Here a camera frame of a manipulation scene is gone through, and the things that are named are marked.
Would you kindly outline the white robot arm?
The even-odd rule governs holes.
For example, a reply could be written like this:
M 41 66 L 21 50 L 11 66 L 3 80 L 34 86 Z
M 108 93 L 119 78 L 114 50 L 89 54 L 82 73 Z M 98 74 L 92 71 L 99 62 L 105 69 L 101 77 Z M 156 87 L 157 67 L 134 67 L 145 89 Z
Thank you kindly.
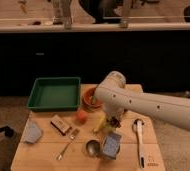
M 107 118 L 120 121 L 125 110 L 133 111 L 190 132 L 190 99 L 135 92 L 125 85 L 125 76 L 112 71 L 96 87 L 95 97 L 102 102 Z

